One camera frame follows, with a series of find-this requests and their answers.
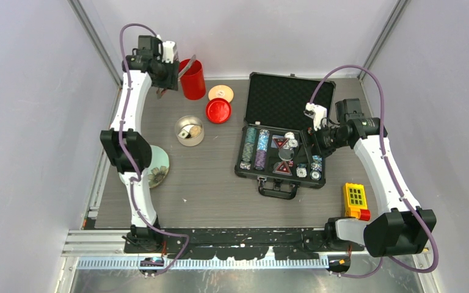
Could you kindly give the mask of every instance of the poker chip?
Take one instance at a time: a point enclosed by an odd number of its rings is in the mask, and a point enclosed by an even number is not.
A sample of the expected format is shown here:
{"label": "poker chip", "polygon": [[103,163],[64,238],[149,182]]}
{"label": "poker chip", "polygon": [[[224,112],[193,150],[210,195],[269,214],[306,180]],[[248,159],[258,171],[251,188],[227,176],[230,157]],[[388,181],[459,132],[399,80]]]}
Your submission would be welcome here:
{"label": "poker chip", "polygon": [[312,169],[312,171],[321,172],[322,165],[320,163],[314,162],[310,165],[310,169]]}
{"label": "poker chip", "polygon": [[322,158],[319,156],[312,156],[312,159],[316,161],[317,163],[322,163]]}
{"label": "poker chip", "polygon": [[307,169],[306,168],[296,168],[296,175],[299,178],[305,178],[307,176]]}
{"label": "poker chip", "polygon": [[296,139],[296,136],[294,135],[293,132],[287,132],[287,133],[285,133],[285,137],[286,137],[287,139]]}
{"label": "poker chip", "polygon": [[253,148],[254,148],[254,143],[246,142],[244,144],[244,149],[242,151],[242,161],[244,162],[251,161]]}
{"label": "poker chip", "polygon": [[272,172],[280,175],[292,176],[292,172],[290,172],[290,168],[285,161],[274,164],[274,171]]}
{"label": "poker chip", "polygon": [[263,171],[265,162],[267,161],[267,152],[264,150],[256,150],[256,158],[254,159],[254,169]]}
{"label": "poker chip", "polygon": [[258,136],[258,150],[267,151],[267,145],[269,144],[269,136],[271,133],[267,129],[261,129],[260,135]]}
{"label": "poker chip", "polygon": [[249,127],[245,133],[245,142],[255,143],[256,142],[256,128]]}
{"label": "poker chip", "polygon": [[248,163],[248,162],[240,162],[240,169],[243,169],[243,170],[250,170],[250,163]]}
{"label": "poker chip", "polygon": [[287,144],[290,148],[297,148],[298,146],[297,140],[295,139],[289,139]]}
{"label": "poker chip", "polygon": [[319,173],[318,171],[312,171],[310,172],[310,178],[314,180],[319,180],[321,179],[321,173]]}

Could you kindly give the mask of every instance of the red lid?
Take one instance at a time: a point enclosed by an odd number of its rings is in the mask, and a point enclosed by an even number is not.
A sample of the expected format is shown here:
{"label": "red lid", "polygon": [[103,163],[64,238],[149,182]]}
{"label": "red lid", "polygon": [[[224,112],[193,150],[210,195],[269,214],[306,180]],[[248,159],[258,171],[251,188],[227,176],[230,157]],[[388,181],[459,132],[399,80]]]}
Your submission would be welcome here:
{"label": "red lid", "polygon": [[231,105],[222,98],[212,99],[206,106],[206,116],[213,123],[224,123],[231,117]]}
{"label": "red lid", "polygon": [[361,209],[359,220],[369,221],[370,219],[371,219],[371,212],[369,211],[369,209]]}

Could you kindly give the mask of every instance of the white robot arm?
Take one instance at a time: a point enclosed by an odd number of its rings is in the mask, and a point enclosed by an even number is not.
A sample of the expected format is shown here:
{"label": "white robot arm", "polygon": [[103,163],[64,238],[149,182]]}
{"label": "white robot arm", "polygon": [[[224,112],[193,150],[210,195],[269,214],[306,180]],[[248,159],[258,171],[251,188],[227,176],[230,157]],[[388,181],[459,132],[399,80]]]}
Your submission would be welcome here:
{"label": "white robot arm", "polygon": [[404,200],[416,209],[432,231],[436,217],[432,210],[421,209],[419,202],[405,184],[396,165],[387,133],[384,136],[388,163],[401,187],[399,194],[382,155],[379,136],[379,118],[366,118],[358,99],[345,99],[336,104],[336,116],[340,125],[321,124],[326,112],[307,104],[305,114],[314,112],[314,127],[308,129],[312,140],[312,154],[327,157],[337,148],[350,146],[362,162],[377,198],[379,216],[371,223],[355,218],[331,218],[325,231],[331,241],[352,241],[364,245],[371,256],[394,256],[420,253],[428,236],[417,222]]}
{"label": "white robot arm", "polygon": [[[163,42],[159,36],[150,35],[139,36],[138,48],[134,49],[133,54],[128,55],[126,60],[128,72],[123,66],[124,82],[118,110],[110,129],[101,132],[100,140],[111,165],[117,168],[128,193],[132,224],[128,239],[131,242],[134,239],[152,242],[156,240],[156,235],[148,229],[144,220],[157,228],[159,225],[157,213],[151,201],[147,177],[151,170],[152,157],[162,155],[161,152],[166,156],[166,153],[156,146],[149,145],[141,136],[141,116],[151,86],[161,89],[177,89],[179,61],[177,61],[175,42]],[[128,75],[131,81],[130,87],[127,81]],[[123,130],[125,147],[137,166],[130,163],[120,145],[118,137],[120,129]],[[139,181],[131,180],[131,178],[138,178],[139,174]]]}

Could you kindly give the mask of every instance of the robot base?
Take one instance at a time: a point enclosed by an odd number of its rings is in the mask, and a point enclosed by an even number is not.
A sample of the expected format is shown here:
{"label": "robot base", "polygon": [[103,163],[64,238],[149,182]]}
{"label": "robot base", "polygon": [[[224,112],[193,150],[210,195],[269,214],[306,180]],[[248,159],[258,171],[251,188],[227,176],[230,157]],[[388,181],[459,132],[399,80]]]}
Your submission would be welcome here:
{"label": "robot base", "polygon": [[170,169],[170,158],[168,154],[156,145],[150,145],[152,150],[152,161],[148,169],[150,174],[148,176],[148,186],[154,188],[158,186],[164,178],[168,175]]}
{"label": "robot base", "polygon": [[[159,219],[156,219],[155,228],[161,229]],[[130,232],[123,236],[125,240],[125,253],[150,253],[161,248],[163,236],[149,227],[130,226]]]}

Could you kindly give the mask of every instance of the wooden tabletop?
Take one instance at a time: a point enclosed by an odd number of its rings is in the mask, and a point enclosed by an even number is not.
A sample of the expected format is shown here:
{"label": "wooden tabletop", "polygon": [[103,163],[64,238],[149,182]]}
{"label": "wooden tabletop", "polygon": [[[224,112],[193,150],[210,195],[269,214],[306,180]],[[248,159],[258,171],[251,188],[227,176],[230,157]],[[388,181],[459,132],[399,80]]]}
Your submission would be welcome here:
{"label": "wooden tabletop", "polygon": [[[359,98],[369,115],[358,79],[334,79],[334,103]],[[234,91],[232,115],[224,124],[215,125],[205,116],[207,94],[189,101],[181,92],[168,91],[156,99],[151,89],[145,104],[142,135],[170,157],[169,174],[151,190],[159,223],[164,228],[201,227],[301,227],[324,226],[329,217],[344,213],[342,186],[346,182],[364,184],[368,208],[375,218],[376,199],[362,163],[349,148],[341,148],[326,159],[326,185],[321,189],[299,188],[293,200],[261,196],[256,180],[237,177],[234,166],[242,139],[248,80],[206,81],[207,91],[225,84]],[[194,115],[204,124],[205,137],[194,147],[177,141],[173,127],[182,116]],[[335,121],[335,109],[330,117]],[[97,228],[127,228],[130,207],[125,186],[111,167],[107,176]]]}

